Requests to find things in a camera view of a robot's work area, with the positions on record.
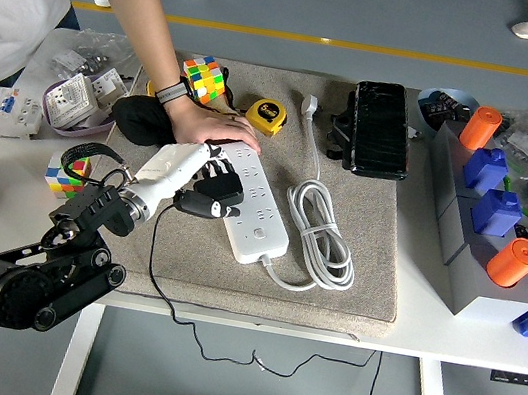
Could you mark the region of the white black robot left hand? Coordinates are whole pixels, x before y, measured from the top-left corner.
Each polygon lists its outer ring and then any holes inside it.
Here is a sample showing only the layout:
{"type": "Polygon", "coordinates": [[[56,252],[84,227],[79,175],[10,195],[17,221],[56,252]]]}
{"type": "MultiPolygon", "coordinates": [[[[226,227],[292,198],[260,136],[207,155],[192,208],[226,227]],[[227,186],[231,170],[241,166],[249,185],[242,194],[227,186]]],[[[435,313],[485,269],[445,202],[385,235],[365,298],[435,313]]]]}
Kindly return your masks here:
{"type": "Polygon", "coordinates": [[[121,190],[135,221],[149,220],[160,201],[171,198],[178,210],[196,217],[238,217],[244,199],[240,178],[219,146],[168,144],[121,190]]]}

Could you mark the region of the person's left hand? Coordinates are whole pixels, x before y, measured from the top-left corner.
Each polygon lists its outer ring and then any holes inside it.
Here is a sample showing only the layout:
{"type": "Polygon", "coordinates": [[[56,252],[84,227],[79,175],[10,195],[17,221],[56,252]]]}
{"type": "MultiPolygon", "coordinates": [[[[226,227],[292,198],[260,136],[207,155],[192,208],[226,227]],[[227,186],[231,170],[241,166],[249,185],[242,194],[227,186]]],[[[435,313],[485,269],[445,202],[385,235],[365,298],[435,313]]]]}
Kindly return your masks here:
{"type": "Polygon", "coordinates": [[[255,131],[245,118],[205,110],[188,96],[166,102],[163,108],[178,143],[243,141],[257,153],[261,152],[255,131]]]}

